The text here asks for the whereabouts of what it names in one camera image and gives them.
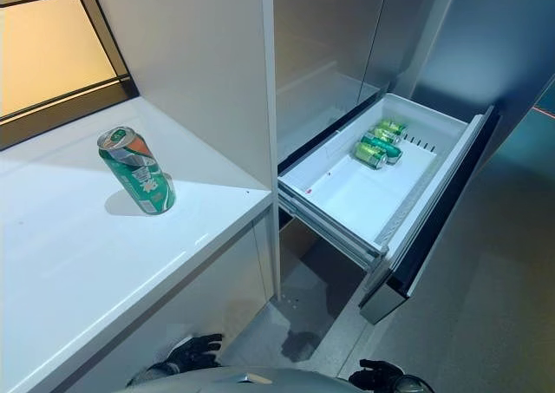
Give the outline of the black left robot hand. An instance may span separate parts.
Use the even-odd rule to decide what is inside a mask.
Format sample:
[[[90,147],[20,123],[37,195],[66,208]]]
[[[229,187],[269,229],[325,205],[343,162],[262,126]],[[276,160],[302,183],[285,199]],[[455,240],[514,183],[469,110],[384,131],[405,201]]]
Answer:
[[[219,367],[217,352],[223,338],[221,333],[184,338],[170,350],[164,363],[179,373]]]

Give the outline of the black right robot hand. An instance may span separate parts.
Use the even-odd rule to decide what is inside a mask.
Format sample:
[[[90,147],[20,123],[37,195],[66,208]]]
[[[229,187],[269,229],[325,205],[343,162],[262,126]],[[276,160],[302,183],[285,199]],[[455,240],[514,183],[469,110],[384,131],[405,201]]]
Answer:
[[[348,381],[361,390],[393,392],[404,375],[400,367],[382,360],[361,359],[359,365],[361,369],[351,374]]]

